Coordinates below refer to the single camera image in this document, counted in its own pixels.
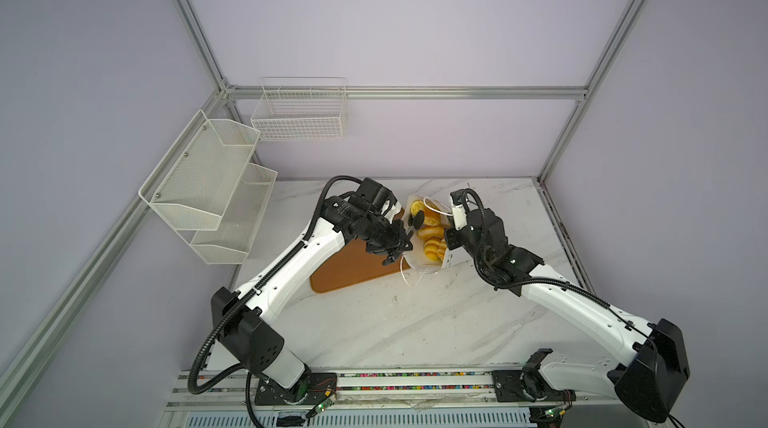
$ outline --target white marble surface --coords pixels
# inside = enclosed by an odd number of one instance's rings
[[[541,256],[576,282],[565,252],[527,178],[378,180],[398,199],[420,194],[447,202],[469,185],[504,220],[510,243]],[[237,285],[251,279],[293,241],[309,220],[324,181],[278,181]],[[331,193],[354,189],[337,183]],[[411,284],[417,273],[409,273]],[[524,362],[540,347],[603,356],[592,339],[547,309],[494,291],[469,263],[425,275],[409,287],[395,273],[330,293],[309,282],[274,323],[286,346],[312,367],[486,366]],[[235,363],[221,346],[208,369]]]

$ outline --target white mesh shelf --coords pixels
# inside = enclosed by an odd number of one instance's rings
[[[246,163],[254,155],[259,131],[232,120],[203,124],[168,175],[151,193],[139,191],[150,207],[175,230],[216,230]]]
[[[344,137],[346,86],[338,77],[264,77],[251,124],[262,141],[325,141]]]
[[[250,162],[258,139],[253,127],[208,119],[198,111],[166,154],[165,159],[176,158],[168,173],[160,162],[139,190],[208,264],[243,263],[254,244],[277,178],[275,171]]]
[[[206,263],[242,264],[248,258],[276,178],[276,171],[247,164],[219,229],[197,231],[190,241]]]

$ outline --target white wire basket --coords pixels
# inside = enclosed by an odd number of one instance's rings
[[[254,244],[277,173],[250,162],[259,139],[253,127],[208,119],[203,111],[185,132],[195,125],[162,181],[160,162],[139,196],[206,263],[241,264]],[[173,149],[166,158],[176,156]]]
[[[251,124],[262,141],[327,141],[344,137],[346,80],[342,77],[263,77]]]

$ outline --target brown mat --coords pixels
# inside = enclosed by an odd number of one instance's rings
[[[400,270],[400,260],[382,266],[383,260],[381,255],[366,253],[365,241],[352,240],[315,270],[310,277],[310,286],[315,293],[327,293]],[[402,269],[409,268],[408,262],[403,260]]]

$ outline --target black mounting plate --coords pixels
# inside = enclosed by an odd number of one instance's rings
[[[496,392],[496,401],[499,403],[531,401],[522,394],[523,389],[525,388],[525,385],[520,380],[520,375],[522,375],[522,373],[522,370],[497,370],[491,372],[493,389]],[[569,394],[571,400],[576,399],[576,393],[574,393],[573,390],[558,391],[546,389],[544,393],[545,398],[542,401],[562,403],[568,399]]]
[[[259,380],[259,385],[253,390],[256,393],[254,397],[254,404],[256,406],[289,406],[280,395],[280,391],[275,388],[274,383],[273,380],[266,384],[263,380]],[[326,398],[326,390],[329,388],[334,391],[336,390],[335,373],[310,374],[310,388],[306,392],[306,396],[298,404],[314,406],[320,403]]]

